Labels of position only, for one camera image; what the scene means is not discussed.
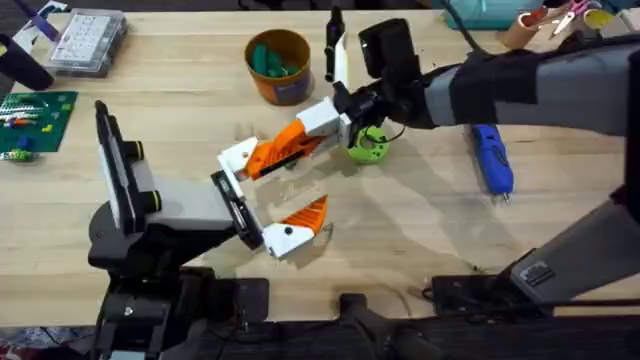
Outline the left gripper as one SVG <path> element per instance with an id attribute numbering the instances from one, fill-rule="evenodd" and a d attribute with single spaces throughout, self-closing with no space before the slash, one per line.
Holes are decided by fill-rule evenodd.
<path id="1" fill-rule="evenodd" d="M 249 177 L 246 168 L 257 146 L 258 139 L 250 137 L 221 151 L 225 173 L 213 173 L 207 184 L 155 177 L 144 168 L 124 187 L 110 175 L 108 201 L 89 225 L 89 265 L 111 274 L 167 274 L 233 237 L 251 250 L 264 244 L 277 259 L 313 240 L 326 219 L 327 195 L 261 231 L 233 193 L 228 178 Z"/>

